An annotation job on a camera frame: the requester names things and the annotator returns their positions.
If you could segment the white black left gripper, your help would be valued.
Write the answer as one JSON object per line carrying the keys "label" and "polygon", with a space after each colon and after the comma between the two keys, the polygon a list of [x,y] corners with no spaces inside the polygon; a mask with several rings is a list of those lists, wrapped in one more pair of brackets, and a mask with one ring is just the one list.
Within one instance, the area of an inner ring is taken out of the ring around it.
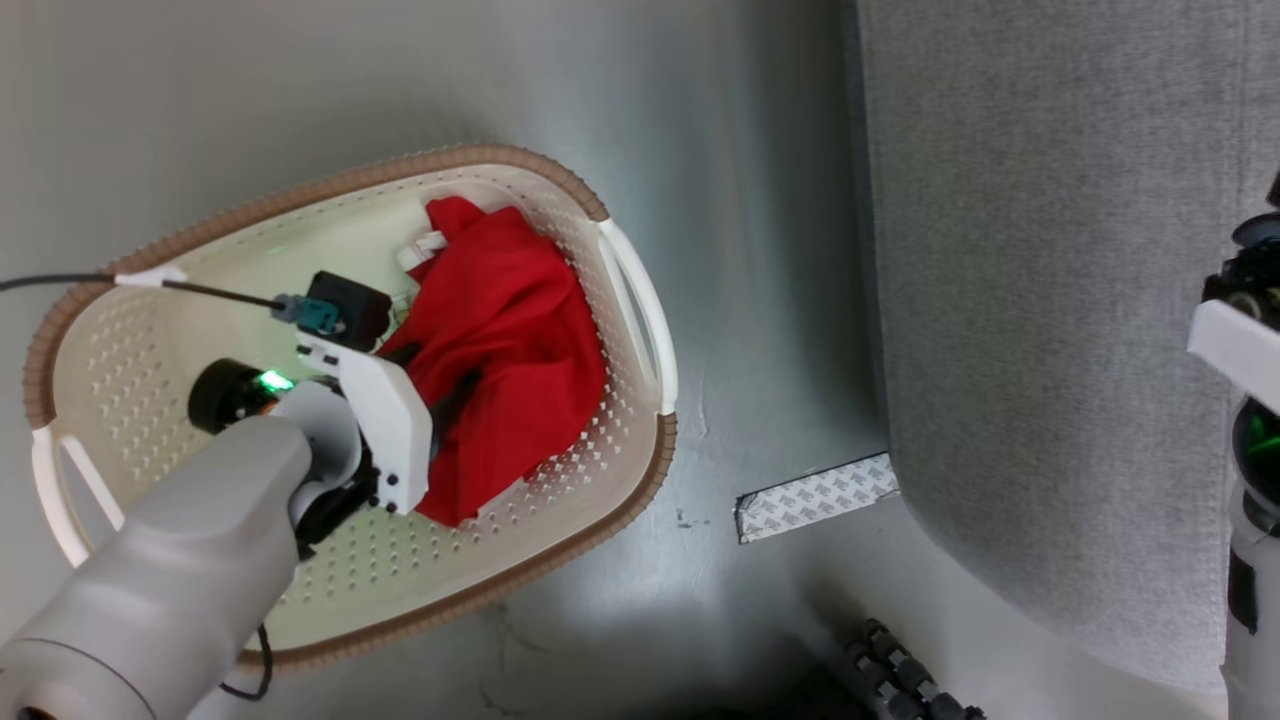
{"label": "white black left gripper", "polygon": [[483,374],[479,368],[465,373],[428,410],[406,373],[420,350],[406,343],[378,357],[300,331],[296,354],[310,377],[291,379],[219,359],[195,380],[188,419],[214,436],[266,415],[301,429],[312,466],[292,492],[288,514],[298,546],[314,547],[361,510],[407,515],[425,498],[430,461]]}

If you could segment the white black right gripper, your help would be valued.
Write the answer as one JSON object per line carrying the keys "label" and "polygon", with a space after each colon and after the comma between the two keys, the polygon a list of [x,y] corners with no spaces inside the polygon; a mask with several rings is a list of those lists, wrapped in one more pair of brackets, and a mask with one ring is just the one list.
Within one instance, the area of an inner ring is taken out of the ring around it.
{"label": "white black right gripper", "polygon": [[1204,279],[1188,351],[1245,396],[1233,429],[1236,462],[1247,479],[1276,479],[1279,469],[1279,219],[1275,211],[1243,222],[1236,246]]}

